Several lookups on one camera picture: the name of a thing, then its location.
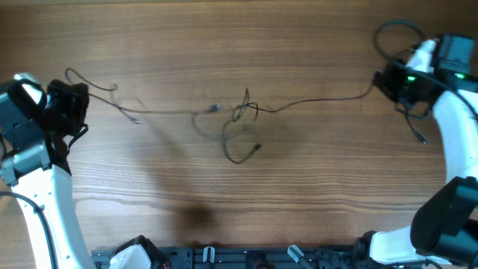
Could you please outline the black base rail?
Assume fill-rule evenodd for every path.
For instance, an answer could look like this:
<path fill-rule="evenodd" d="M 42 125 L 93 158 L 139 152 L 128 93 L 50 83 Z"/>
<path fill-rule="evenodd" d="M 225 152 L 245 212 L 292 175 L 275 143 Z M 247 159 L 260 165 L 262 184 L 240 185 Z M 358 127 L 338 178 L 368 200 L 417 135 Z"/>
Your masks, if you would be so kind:
<path fill-rule="evenodd" d="M 287 248 L 217 248 L 214 250 L 214 260 L 212 262 L 204 260 L 204 250 L 202 248 L 160 247 L 158 250 L 169 259 L 168 267 L 171 269 L 247 269 L 252 267 L 252 262 L 257 258 L 262 258 L 275 268 L 300 269 L 303 267 L 289 256 Z M 354 267 L 351 246 L 302 247 L 300 250 L 304 254 L 305 261 L 312 268 L 339 269 Z"/>

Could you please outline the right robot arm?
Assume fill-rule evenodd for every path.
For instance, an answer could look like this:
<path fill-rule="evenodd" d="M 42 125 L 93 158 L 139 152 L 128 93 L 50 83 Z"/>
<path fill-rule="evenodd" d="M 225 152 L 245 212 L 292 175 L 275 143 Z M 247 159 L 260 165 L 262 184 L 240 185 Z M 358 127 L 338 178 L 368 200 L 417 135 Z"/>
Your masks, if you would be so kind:
<path fill-rule="evenodd" d="M 444 187 L 416 212 L 412 223 L 374 232 L 366 256 L 376 265 L 426 263 L 477 267 L 477 77 L 471 75 L 474 40 L 440 34 L 423 41 L 408 61 L 389 58 L 373 86 L 404 115 L 418 102 L 429 106 L 441 133 L 446 164 Z"/>

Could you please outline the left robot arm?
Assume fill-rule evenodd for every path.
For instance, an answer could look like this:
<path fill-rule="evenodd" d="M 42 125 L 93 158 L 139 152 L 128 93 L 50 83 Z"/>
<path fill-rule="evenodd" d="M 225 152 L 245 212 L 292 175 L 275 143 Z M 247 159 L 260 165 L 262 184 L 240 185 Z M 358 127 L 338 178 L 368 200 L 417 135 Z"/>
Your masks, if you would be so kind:
<path fill-rule="evenodd" d="M 18 73 L 1 85 L 1 178 L 19 203 L 37 268 L 148 268 L 142 238 L 90 252 L 72 199 L 67 157 L 83 136 L 88 86 L 53 80 L 43 88 Z"/>

